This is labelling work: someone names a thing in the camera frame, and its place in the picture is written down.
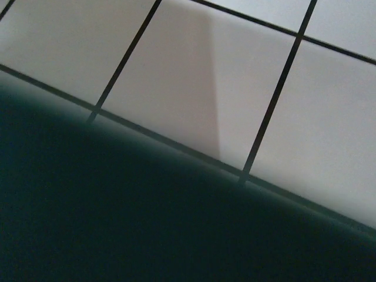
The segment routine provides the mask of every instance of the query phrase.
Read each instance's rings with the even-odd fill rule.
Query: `black grout line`
[[[274,24],[272,24],[270,22],[266,22],[266,21],[263,21],[261,19],[254,18],[252,16],[249,16],[249,15],[243,14],[241,12],[237,12],[237,11],[231,10],[229,8],[225,8],[223,6],[220,6],[220,5],[217,5],[217,4],[205,1],[205,0],[190,0],[190,1],[198,3],[198,4],[202,4],[204,6],[207,6],[207,7],[210,7],[210,8],[219,10],[219,11],[222,11],[222,12],[225,12],[227,14],[236,16],[236,17],[241,18],[241,19],[245,19],[245,20],[253,22],[255,24],[262,25],[262,26],[265,26],[267,28],[271,28],[271,29],[273,29],[275,31],[279,31],[279,32],[282,32],[282,33],[285,33],[285,34],[288,34],[288,35],[292,35],[292,36],[297,36],[296,32],[291,31],[291,30],[289,30],[287,28],[283,28],[282,26],[274,25]]]
[[[83,107],[85,109],[95,110],[95,106],[94,105],[92,105],[92,104],[90,104],[90,103],[88,103],[88,102],[86,102],[84,100],[81,100],[81,99],[79,99],[77,97],[74,97],[74,96],[72,96],[72,95],[70,95],[70,94],[68,94],[68,93],[66,93],[64,91],[61,91],[61,90],[57,89],[57,88],[49,86],[49,85],[47,85],[47,84],[45,84],[45,83],[43,83],[43,82],[41,82],[39,80],[31,78],[30,76],[25,75],[25,74],[23,74],[21,72],[18,72],[17,70],[15,71],[14,69],[11,69],[11,68],[9,68],[9,67],[1,64],[1,63],[0,63],[0,71],[3,71],[3,72],[5,72],[5,73],[7,73],[9,75],[12,75],[12,76],[14,76],[14,77],[16,77],[16,78],[18,78],[18,79],[20,79],[22,81],[28,82],[31,85],[34,85],[34,86],[36,86],[38,88],[41,88],[41,89],[43,89],[43,90],[45,90],[45,91],[47,91],[47,92],[49,92],[51,94],[59,96],[60,98],[62,98],[64,100],[67,100],[67,101],[70,101],[70,102],[72,102],[72,103],[74,103],[74,104],[76,104],[78,106],[81,106],[81,107]]]
[[[340,47],[337,47],[337,46],[334,46],[334,45],[331,45],[329,43],[326,43],[326,42],[323,42],[323,41],[320,41],[320,40],[317,40],[317,39],[314,39],[312,37],[309,37],[309,36],[303,36],[303,40],[305,41],[308,41],[308,42],[311,42],[315,45],[318,45],[318,46],[321,46],[321,47],[324,47],[326,49],[329,49],[329,50],[332,50],[332,51],[335,51],[337,53],[341,53],[343,55],[347,55],[347,56],[350,56],[354,59],[358,59],[358,60],[361,60],[363,62],[366,62],[366,63],[370,63],[372,65],[375,65],[376,66],[376,60],[375,59],[372,59],[372,58],[369,58],[369,57],[366,57],[366,56],[363,56],[363,55],[360,55],[360,54],[357,54],[357,53],[354,53],[354,52],[351,52],[349,50],[346,50],[346,49],[343,49],[343,48],[340,48]]]
[[[16,0],[9,0],[9,2],[7,3],[7,5],[4,7],[4,9],[2,10],[2,12],[0,13],[0,21],[5,16],[5,14],[9,11],[9,9],[11,8],[11,6],[13,5],[13,3],[15,1]]]
[[[282,92],[282,88],[283,88],[283,86],[286,82],[287,75],[288,75],[288,73],[291,69],[291,66],[293,65],[295,56],[296,56],[296,54],[298,52],[298,48],[300,46],[300,42],[303,40],[304,33],[307,29],[308,23],[310,21],[310,18],[311,18],[311,15],[313,13],[313,10],[315,8],[316,3],[317,3],[317,0],[311,0],[310,5],[308,6],[307,12],[305,13],[305,16],[304,16],[304,19],[301,23],[298,35],[295,38],[293,47],[291,48],[290,54],[288,55],[288,58],[286,60],[284,68],[282,70],[281,76],[278,80],[277,86],[274,90],[273,96],[270,100],[269,106],[268,106],[266,113],[264,115],[264,119],[263,119],[263,121],[260,125],[260,128],[258,129],[256,138],[255,138],[253,145],[252,145],[252,148],[251,148],[251,151],[250,151],[248,158],[246,160],[246,163],[244,165],[243,174],[239,179],[239,185],[243,185],[245,183],[247,176],[250,173],[251,167],[252,167],[253,162],[256,158],[256,154],[257,154],[257,152],[260,148],[261,142],[263,141],[266,129],[269,125],[269,122],[270,122],[271,116],[273,115],[274,109],[276,108],[278,99],[279,99],[281,92]]]
[[[150,21],[152,20],[155,12],[157,11],[158,7],[159,7],[159,4],[161,3],[162,0],[156,0],[153,4],[153,6],[151,7],[149,13],[147,14],[145,20],[143,21],[140,29],[138,30],[136,36],[133,38],[133,41],[132,43],[129,45],[127,51],[125,52],[124,54],[124,57],[122,58],[122,60],[120,61],[118,67],[116,68],[115,72],[113,73],[110,81],[108,82],[105,90],[103,91],[102,95],[100,96],[97,104],[95,105],[97,111],[103,106],[106,98],[108,97],[108,95],[110,94],[110,91],[111,89],[113,88],[113,85],[115,84],[115,82],[117,81],[117,79],[119,78],[123,68],[125,67],[125,64],[127,63],[127,61],[129,60],[133,50],[135,50],[135,47],[137,45],[137,43],[140,41],[140,38],[141,36],[143,35],[143,33],[145,32],[147,26],[149,25]],[[87,123],[90,124],[93,122],[93,120],[95,119],[97,113],[96,112],[92,112],[87,120]]]

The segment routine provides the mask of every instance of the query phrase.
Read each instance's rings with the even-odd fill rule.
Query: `dark teal surface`
[[[369,238],[0,95],[2,281],[376,281]]]

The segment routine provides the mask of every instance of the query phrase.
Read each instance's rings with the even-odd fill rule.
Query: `grout line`
[[[68,94],[68,93],[66,93],[64,91],[61,91],[61,90],[57,89],[57,88],[49,86],[49,85],[47,85],[47,84],[45,84],[45,83],[43,83],[43,82],[41,82],[39,80],[31,78],[28,75],[25,75],[25,74],[23,74],[21,72],[18,72],[17,70],[15,71],[14,69],[11,69],[11,68],[9,68],[9,67],[1,64],[1,63],[0,63],[0,71],[3,71],[3,72],[5,72],[5,73],[7,73],[9,75],[12,75],[15,78],[18,78],[18,79],[20,79],[22,81],[28,82],[31,85],[34,85],[34,86],[36,86],[38,88],[41,88],[41,89],[43,89],[43,90],[45,90],[45,91],[47,91],[47,92],[49,92],[51,94],[59,96],[60,98],[62,98],[64,100],[67,100],[67,101],[70,101],[70,102],[72,102],[72,103],[74,103],[74,104],[76,104],[78,106],[81,106],[81,107],[87,109],[87,110],[95,110],[95,106],[92,105],[92,104],[90,104],[89,102],[86,102],[86,101],[81,100],[81,99],[79,99],[77,97],[74,97],[74,96],[72,96],[72,95],[70,95],[70,94]]]
[[[9,9],[11,8],[11,6],[13,5],[13,3],[15,1],[16,0],[9,0],[9,2],[7,3],[7,5],[4,7],[4,9],[2,10],[2,12],[0,13],[0,21],[5,16],[5,14],[9,11]]]
[[[357,53],[354,53],[354,52],[351,52],[349,50],[346,50],[346,49],[343,49],[343,48],[340,48],[340,47],[337,47],[335,45],[331,45],[329,43],[326,43],[326,42],[323,42],[323,41],[320,41],[318,39],[314,39],[312,37],[309,37],[309,36],[303,36],[303,40],[305,41],[308,41],[308,42],[311,42],[315,45],[318,45],[318,46],[321,46],[321,47],[324,47],[326,49],[329,49],[329,50],[332,50],[332,51],[335,51],[337,53],[341,53],[343,55],[347,55],[347,56],[350,56],[354,59],[358,59],[358,60],[361,60],[363,62],[366,62],[366,63],[370,63],[372,65],[375,65],[376,66],[376,60],[375,59],[372,59],[372,58],[369,58],[369,57],[366,57],[366,56],[363,56],[363,55],[360,55],[360,54],[357,54]]]
[[[99,110],[106,98],[108,97],[108,95],[110,94],[110,91],[111,89],[113,88],[113,85],[115,84],[115,82],[117,81],[117,79],[119,78],[123,68],[125,67],[125,64],[127,63],[127,61],[129,60],[132,52],[135,50],[135,47],[137,45],[137,43],[140,41],[140,38],[141,36],[143,35],[143,33],[145,32],[147,26],[149,25],[150,21],[152,20],[155,12],[157,11],[158,7],[159,7],[159,4],[161,3],[162,0],[156,0],[153,4],[153,6],[151,7],[149,13],[147,14],[145,20],[143,21],[139,31],[137,32],[136,36],[133,38],[133,41],[132,43],[129,45],[127,51],[125,52],[124,54],[124,57],[122,58],[122,60],[120,61],[118,67],[116,68],[115,72],[113,73],[110,81],[108,82],[105,90],[103,91],[102,95],[100,96],[97,104],[95,105],[96,109]],[[93,120],[95,119],[97,113],[94,111],[90,114],[88,120],[87,120],[87,123],[90,124],[93,122]]]
[[[251,170],[252,165],[254,163],[254,160],[256,158],[256,154],[257,154],[257,152],[260,148],[261,142],[263,141],[266,129],[269,125],[269,122],[270,122],[271,116],[273,115],[274,109],[276,108],[278,99],[281,95],[281,92],[282,92],[283,86],[286,82],[288,73],[291,69],[291,66],[293,65],[295,56],[296,56],[296,54],[298,52],[298,48],[300,46],[300,42],[303,40],[304,33],[307,29],[308,23],[310,21],[310,18],[311,18],[311,15],[313,13],[313,10],[315,8],[316,3],[317,3],[317,0],[311,0],[310,5],[308,6],[307,12],[305,13],[305,16],[304,16],[304,19],[301,23],[298,35],[295,38],[293,47],[291,48],[290,54],[288,55],[288,58],[286,60],[284,68],[282,70],[281,76],[278,80],[277,86],[274,90],[273,96],[271,97],[269,106],[268,106],[266,113],[264,115],[264,119],[263,119],[263,121],[260,125],[260,128],[258,129],[256,138],[255,138],[253,145],[252,145],[252,148],[251,148],[251,151],[250,151],[248,158],[246,160],[246,163],[244,165],[243,174],[239,179],[239,185],[243,185],[245,183],[247,176],[250,173],[250,170]]]
[[[20,73],[18,71],[15,71],[7,66],[4,66],[2,64],[0,64],[0,71],[3,71],[11,76],[14,76],[16,77],[17,79],[20,79],[24,82],[27,82],[27,83],[30,83],[31,85],[34,85],[40,89],[43,89],[53,95],[56,95],[64,100],[67,100],[69,102],[72,102],[73,104],[75,105],[78,105],[78,106],[81,106],[87,110],[92,110],[92,111],[97,111],[97,113],[100,115],[100,116],[103,116],[104,118],[107,118],[115,123],[118,123],[126,128],[129,128],[131,130],[134,130],[135,132],[138,132],[144,136],[147,136],[157,142],[160,142],[164,145],[167,145],[167,146],[170,146],[170,147],[173,147],[174,149],[180,151],[180,152],[183,152],[191,157],[195,157],[199,160],[201,160],[202,162],[205,162],[207,163],[208,165],[212,165],[212,166],[215,166],[217,167],[218,169],[222,169],[226,172],[229,172],[235,176],[238,176],[240,177],[241,174],[243,173],[241,170],[239,169],[236,169],[235,167],[233,166],[230,166],[228,164],[225,164],[215,158],[212,158],[204,153],[201,153],[199,151],[196,151],[194,149],[191,149],[179,142],[176,142],[172,139],[169,139],[168,137],[164,137],[163,135],[160,135],[156,132],[153,132],[145,127],[142,127],[140,125],[137,125],[129,120],[126,120],[120,116],[117,116],[115,114],[112,114],[104,109],[99,109],[97,110],[95,108],[94,105],[84,101],[84,100],[81,100],[79,98],[76,98],[64,91],[61,91],[57,88],[54,88],[52,86],[49,86],[43,82],[40,82],[34,78],[31,78],[30,76],[28,75],[25,75],[23,73]],[[361,231],[365,234],[367,234],[368,236],[372,236],[373,238],[376,236],[376,231],[374,229],[372,229],[371,227],[368,227],[360,222],[357,222],[355,220],[352,220],[346,216],[343,216],[342,214],[339,214],[335,211],[332,211],[324,206],[321,206],[317,203],[314,203],[314,202],[311,202],[303,197],[300,197],[292,192],[289,192],[289,191],[286,191],[278,186],[275,186],[271,183],[268,183],[264,180],[261,180],[257,177],[254,177],[254,176],[251,176],[249,174],[243,176],[246,178],[246,181],[252,183],[253,185],[256,185],[258,186],[259,188],[267,191],[267,192],[270,192],[270,193],[274,193],[276,195],[279,195],[280,197],[283,197],[285,199],[288,199],[288,200],[291,200],[292,202],[295,202],[297,203],[298,205],[300,205],[301,207],[305,207],[305,208],[308,208],[310,210],[314,210],[315,212],[319,212],[321,214],[324,214],[326,216],[328,216],[329,218],[332,218],[332,219],[336,219],[338,221],[340,221],[341,223],[347,225],[347,226],[350,226],[351,228],[354,228],[358,231]]]
[[[285,34],[288,34],[288,35],[292,35],[292,36],[297,36],[297,33],[295,31],[291,31],[287,28],[283,28],[282,26],[278,26],[278,25],[272,24],[270,22],[263,21],[262,19],[254,18],[252,16],[243,14],[241,12],[234,11],[232,9],[229,9],[229,8],[226,8],[226,7],[223,7],[223,6],[220,6],[220,5],[205,1],[205,0],[190,0],[190,1],[198,3],[198,4],[202,4],[202,5],[207,6],[209,8],[219,10],[221,12],[225,12],[227,14],[236,16],[236,17],[241,18],[241,19],[245,19],[245,20],[253,22],[255,24],[262,25],[262,26],[265,26],[267,28],[271,28],[275,31],[279,31],[279,32],[282,32],[282,33],[285,33]]]

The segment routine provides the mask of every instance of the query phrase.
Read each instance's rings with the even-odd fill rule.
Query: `white tile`
[[[154,0],[17,0],[0,24],[0,62],[96,103]]]
[[[251,174],[376,227],[376,67],[302,42]]]
[[[90,111],[0,70],[0,92],[28,105],[53,112],[64,119],[85,122]]]
[[[376,1],[318,0],[306,35],[376,58]]]
[[[242,169],[293,40],[164,0],[103,107]]]
[[[214,4],[298,31],[310,0],[209,0]]]

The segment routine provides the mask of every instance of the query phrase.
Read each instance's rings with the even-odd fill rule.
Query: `white ceramic tile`
[[[17,0],[0,62],[96,103],[154,0]]]
[[[376,58],[376,1],[318,0],[306,35]]]
[[[298,31],[310,0],[209,0],[214,4]]]
[[[0,92],[16,95],[22,103],[56,113],[61,118],[85,122],[90,111],[0,70]]]
[[[302,42],[251,174],[376,227],[376,67]]]
[[[164,0],[103,107],[242,169],[293,40]]]

